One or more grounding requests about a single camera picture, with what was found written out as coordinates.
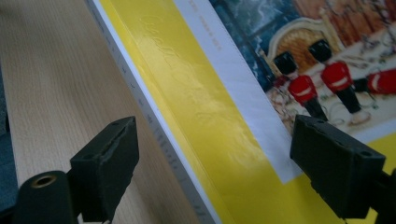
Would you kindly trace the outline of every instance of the wooden surface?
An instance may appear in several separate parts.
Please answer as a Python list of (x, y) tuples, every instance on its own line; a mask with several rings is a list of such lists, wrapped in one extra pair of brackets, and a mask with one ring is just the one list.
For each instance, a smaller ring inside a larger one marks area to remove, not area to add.
[(19, 184), (70, 169), (106, 125), (135, 115), (140, 162), (113, 223), (196, 223), (83, 1), (0, 0), (0, 63)]

